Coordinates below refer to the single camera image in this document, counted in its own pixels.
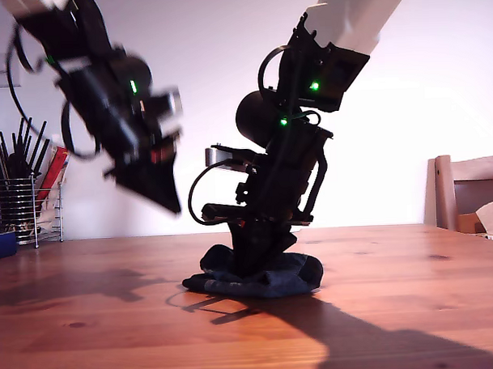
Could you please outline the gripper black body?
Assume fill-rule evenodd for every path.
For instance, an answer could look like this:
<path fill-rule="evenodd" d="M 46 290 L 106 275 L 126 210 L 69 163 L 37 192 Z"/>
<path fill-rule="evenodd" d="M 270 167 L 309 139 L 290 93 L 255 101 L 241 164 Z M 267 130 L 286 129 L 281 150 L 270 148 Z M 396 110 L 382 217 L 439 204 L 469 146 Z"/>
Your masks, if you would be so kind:
<path fill-rule="evenodd" d="M 96 145 L 81 159 L 94 159 L 105 151 L 119 167 L 149 163 L 152 151 L 176 152 L 179 131 L 164 133 L 161 125 L 179 114 L 181 94 L 176 87 L 146 95 L 122 89 L 82 91 L 79 116 Z"/>
<path fill-rule="evenodd" d="M 202 218 L 205 223 L 265 220 L 308 225 L 327 168 L 324 157 L 297 168 L 281 165 L 276 171 L 269 164 L 249 165 L 247 180 L 236 188 L 237 204 L 205 204 Z"/>

